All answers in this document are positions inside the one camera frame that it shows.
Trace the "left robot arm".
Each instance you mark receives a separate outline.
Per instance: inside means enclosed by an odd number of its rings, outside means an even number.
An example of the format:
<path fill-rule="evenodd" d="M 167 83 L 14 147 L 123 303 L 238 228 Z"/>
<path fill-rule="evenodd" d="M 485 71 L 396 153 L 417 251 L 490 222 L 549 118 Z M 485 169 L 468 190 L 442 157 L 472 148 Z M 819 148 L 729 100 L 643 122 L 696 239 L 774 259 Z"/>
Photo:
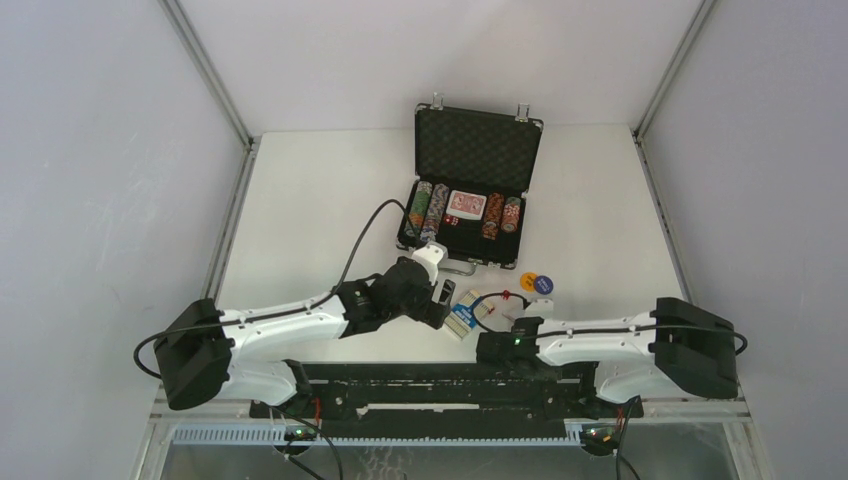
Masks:
<path fill-rule="evenodd" d="M 344 281 L 322 298 L 256 310 L 220 310 L 210 298 L 190 303 L 152 345 L 167 405 L 189 410 L 211 400 L 255 400 L 298 417 L 313 394 L 293 346 L 377 331 L 400 317 L 442 327 L 456 290 L 423 258 L 399 258 L 383 274 Z"/>

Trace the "orange black poker chip row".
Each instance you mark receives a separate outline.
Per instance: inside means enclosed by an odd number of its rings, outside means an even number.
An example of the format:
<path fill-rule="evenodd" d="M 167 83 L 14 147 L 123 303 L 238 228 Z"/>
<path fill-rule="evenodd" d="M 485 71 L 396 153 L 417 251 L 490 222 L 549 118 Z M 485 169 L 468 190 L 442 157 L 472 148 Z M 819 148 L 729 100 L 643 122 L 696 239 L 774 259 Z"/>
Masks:
<path fill-rule="evenodd" d="M 504 201 L 505 198 L 501 193 L 495 192 L 488 196 L 482 226 L 484 239 L 496 239 L 503 213 Z"/>

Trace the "blue texas holdem card box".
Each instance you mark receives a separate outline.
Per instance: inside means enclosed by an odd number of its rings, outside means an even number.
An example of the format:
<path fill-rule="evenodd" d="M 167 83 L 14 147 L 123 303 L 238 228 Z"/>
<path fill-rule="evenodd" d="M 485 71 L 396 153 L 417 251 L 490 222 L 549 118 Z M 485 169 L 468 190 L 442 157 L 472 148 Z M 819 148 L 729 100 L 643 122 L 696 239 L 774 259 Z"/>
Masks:
<path fill-rule="evenodd" d="M 455 338 L 466 339 L 477 325 L 495 311 L 495 305 L 474 289 L 468 290 L 450 309 L 443 327 Z"/>

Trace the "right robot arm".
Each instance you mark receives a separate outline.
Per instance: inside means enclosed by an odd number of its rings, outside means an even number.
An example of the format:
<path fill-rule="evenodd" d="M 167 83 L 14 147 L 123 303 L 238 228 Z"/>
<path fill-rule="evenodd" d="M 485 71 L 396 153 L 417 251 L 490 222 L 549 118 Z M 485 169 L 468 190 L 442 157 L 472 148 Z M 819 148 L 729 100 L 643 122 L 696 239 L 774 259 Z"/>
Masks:
<path fill-rule="evenodd" d="M 603 320 L 564 320 L 551 300 L 527 301 L 507 331 L 481 328 L 479 363 L 520 376 L 592 364 L 593 379 L 579 388 L 578 402 L 592 416 L 641 397 L 677 393 L 712 400 L 738 395 L 737 358 L 747 337 L 728 320 L 675 297 L 657 299 L 652 310 Z"/>

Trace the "left aluminium frame post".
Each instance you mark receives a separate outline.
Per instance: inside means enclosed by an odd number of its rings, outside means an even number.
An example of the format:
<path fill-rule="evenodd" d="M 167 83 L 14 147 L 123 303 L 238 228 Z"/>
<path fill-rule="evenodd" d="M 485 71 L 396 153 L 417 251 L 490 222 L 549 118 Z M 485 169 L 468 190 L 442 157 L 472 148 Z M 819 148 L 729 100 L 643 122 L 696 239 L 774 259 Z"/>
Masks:
<path fill-rule="evenodd" d="M 158 4 L 172 25 L 188 58 L 197 70 L 224 120 L 239 142 L 246 149 L 250 149 L 254 144 L 253 136 L 238 111 L 231 94 L 205 48 L 184 5 L 178 0 L 159 0 Z"/>

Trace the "red playing card deck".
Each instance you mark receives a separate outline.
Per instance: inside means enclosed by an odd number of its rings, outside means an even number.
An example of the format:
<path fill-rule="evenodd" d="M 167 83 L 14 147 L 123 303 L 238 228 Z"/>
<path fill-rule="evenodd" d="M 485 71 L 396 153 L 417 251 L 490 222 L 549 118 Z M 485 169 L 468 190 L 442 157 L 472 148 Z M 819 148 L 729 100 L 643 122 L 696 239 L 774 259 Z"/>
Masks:
<path fill-rule="evenodd" d="M 478 221 L 483 218 L 487 197 L 484 195 L 453 190 L 448 198 L 445 213 L 447 215 Z"/>

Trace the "yellow round button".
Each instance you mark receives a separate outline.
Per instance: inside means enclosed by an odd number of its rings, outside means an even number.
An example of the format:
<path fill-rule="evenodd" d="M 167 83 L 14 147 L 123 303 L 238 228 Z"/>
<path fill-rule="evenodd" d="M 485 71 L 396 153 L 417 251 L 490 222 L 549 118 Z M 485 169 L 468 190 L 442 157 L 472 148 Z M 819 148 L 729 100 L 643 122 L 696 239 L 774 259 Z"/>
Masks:
<path fill-rule="evenodd" d="M 536 282 L 537 278 L 538 278 L 538 275 L 536 273 L 525 272 L 520 277 L 521 288 L 523 290 L 527 291 L 527 292 L 535 292 L 536 291 L 535 282 Z"/>

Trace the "blue round button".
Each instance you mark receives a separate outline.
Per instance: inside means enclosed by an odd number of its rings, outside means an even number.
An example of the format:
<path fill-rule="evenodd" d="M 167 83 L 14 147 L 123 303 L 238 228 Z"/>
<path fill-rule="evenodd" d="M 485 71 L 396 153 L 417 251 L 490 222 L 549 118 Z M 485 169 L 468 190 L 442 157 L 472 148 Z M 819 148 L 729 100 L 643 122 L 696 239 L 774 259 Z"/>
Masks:
<path fill-rule="evenodd" d="M 554 290 L 554 283 L 550 277 L 538 275 L 533 280 L 533 288 L 540 295 L 550 295 Z"/>

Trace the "black poker set case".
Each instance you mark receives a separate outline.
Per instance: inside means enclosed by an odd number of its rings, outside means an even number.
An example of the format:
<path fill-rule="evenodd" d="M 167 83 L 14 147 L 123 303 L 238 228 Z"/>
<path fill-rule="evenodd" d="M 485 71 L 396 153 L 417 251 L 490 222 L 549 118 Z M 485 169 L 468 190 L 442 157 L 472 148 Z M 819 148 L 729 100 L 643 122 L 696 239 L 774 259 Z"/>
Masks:
<path fill-rule="evenodd" d="M 453 190 L 484 195 L 501 193 L 522 199 L 515 232 L 505 233 L 501 222 L 495 240 L 483 238 L 483 218 L 459 219 L 457 226 L 442 222 L 435 241 L 448 257 L 467 263 L 516 268 L 519 258 L 527 194 L 544 132 L 542 120 L 521 106 L 516 114 L 493 113 L 420 103 L 414 109 L 414 174 L 406 208 L 416 184 L 427 181 Z"/>

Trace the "aluminium frame post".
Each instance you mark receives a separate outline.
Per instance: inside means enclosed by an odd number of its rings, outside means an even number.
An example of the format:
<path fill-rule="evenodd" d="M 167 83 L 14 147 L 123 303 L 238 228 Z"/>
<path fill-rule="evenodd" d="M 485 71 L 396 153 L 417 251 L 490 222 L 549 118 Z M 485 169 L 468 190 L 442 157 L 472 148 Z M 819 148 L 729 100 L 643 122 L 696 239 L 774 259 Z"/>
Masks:
<path fill-rule="evenodd" d="M 172 25 L 188 58 L 197 70 L 224 120 L 239 142 L 246 149 L 250 149 L 254 144 L 253 136 L 238 111 L 231 94 L 205 48 L 184 5 L 178 0 L 159 0 L 158 4 Z"/>
<path fill-rule="evenodd" d="M 647 107 L 636 127 L 633 129 L 633 138 L 636 144 L 641 144 L 644 141 L 680 69 L 687 60 L 703 28 L 718 4 L 719 1 L 717 0 L 702 0 L 699 2 L 698 8 L 675 47 L 659 83 L 650 97 Z"/>

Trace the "red white poker chip row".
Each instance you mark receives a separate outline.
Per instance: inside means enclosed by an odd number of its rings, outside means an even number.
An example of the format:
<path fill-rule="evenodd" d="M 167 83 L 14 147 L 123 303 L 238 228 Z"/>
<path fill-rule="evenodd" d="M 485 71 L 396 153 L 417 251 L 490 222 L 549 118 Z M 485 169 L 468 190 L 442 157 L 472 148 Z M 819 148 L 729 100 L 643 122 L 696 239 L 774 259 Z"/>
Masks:
<path fill-rule="evenodd" d="M 509 197 L 505 200 L 502 217 L 501 230 L 505 233 L 515 232 L 521 217 L 522 199 L 520 197 Z"/>

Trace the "green poker chip row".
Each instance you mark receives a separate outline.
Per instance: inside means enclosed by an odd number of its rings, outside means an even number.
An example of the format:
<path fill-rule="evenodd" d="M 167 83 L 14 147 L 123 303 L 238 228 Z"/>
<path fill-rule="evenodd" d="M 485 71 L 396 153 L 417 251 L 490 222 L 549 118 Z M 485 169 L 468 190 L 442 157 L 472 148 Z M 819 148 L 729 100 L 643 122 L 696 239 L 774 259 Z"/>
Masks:
<path fill-rule="evenodd" d="M 433 184 L 419 181 L 409 207 L 404 233 L 407 237 L 420 235 L 433 192 Z"/>

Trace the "blue tan poker chip row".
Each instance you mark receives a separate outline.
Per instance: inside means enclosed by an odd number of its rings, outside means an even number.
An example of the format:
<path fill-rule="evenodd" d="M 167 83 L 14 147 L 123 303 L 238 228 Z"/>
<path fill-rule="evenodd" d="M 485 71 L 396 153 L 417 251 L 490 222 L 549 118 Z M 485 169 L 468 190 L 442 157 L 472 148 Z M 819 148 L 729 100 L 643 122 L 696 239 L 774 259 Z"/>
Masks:
<path fill-rule="evenodd" d="M 450 188 L 445 184 L 436 184 L 433 187 L 430 202 L 423 220 L 419 234 L 421 242 L 434 241 L 438 234 L 442 217 L 444 215 Z"/>

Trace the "aluminium frame rail front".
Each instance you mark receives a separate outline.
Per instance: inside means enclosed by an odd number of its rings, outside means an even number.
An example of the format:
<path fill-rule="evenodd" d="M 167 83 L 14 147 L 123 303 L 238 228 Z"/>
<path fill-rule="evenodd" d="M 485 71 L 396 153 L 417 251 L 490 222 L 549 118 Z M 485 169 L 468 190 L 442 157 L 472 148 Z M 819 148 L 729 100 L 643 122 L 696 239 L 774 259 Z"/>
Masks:
<path fill-rule="evenodd" d="M 200 424 L 249 424 L 257 423 L 263 419 L 269 423 L 282 419 L 282 415 L 276 410 L 256 400 L 212 400 L 200 407 L 184 411 L 170 409 L 164 398 L 164 391 L 160 389 L 154 401 L 152 411 L 149 415 L 149 423 L 200 423 Z M 695 398 L 659 397 L 641 400 L 644 408 L 644 416 L 635 418 L 637 421 L 648 423 L 700 423 L 700 422 L 732 422 L 749 421 L 750 414 L 744 400 L 703 400 Z M 452 418 L 460 420 L 471 420 L 473 416 L 484 414 L 500 414 L 508 420 L 517 420 L 518 423 L 565 423 L 577 424 L 588 422 L 612 423 L 617 418 L 571 418 L 571 419 L 546 419 L 541 414 L 525 413 L 523 411 L 499 411 L 482 410 L 470 405 L 449 406 L 425 406 L 415 405 L 413 407 L 401 407 L 399 405 L 379 405 L 366 407 L 358 411 L 358 415 L 348 421 L 343 420 L 317 420 L 321 425 L 336 424 L 362 425 L 375 423 L 378 415 L 386 417 L 385 414 L 393 414 L 400 417 L 412 417 L 414 414 L 428 414 L 435 416 L 437 420 L 445 420 L 448 423 L 459 423 L 459 420 L 448 420 Z"/>

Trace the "right aluminium frame post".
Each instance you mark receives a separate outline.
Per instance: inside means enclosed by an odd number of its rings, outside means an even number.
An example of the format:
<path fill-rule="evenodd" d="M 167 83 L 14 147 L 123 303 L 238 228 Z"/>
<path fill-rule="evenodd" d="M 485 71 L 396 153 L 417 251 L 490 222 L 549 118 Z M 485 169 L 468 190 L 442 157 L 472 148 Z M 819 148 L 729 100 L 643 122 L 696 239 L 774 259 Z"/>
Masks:
<path fill-rule="evenodd" d="M 633 129 L 633 138 L 636 144 L 641 144 L 644 141 L 680 69 L 687 60 L 703 28 L 718 4 L 719 1 L 717 0 L 702 0 L 699 2 L 698 8 L 675 47 L 659 83 L 650 97 L 647 107 L 636 127 Z"/>

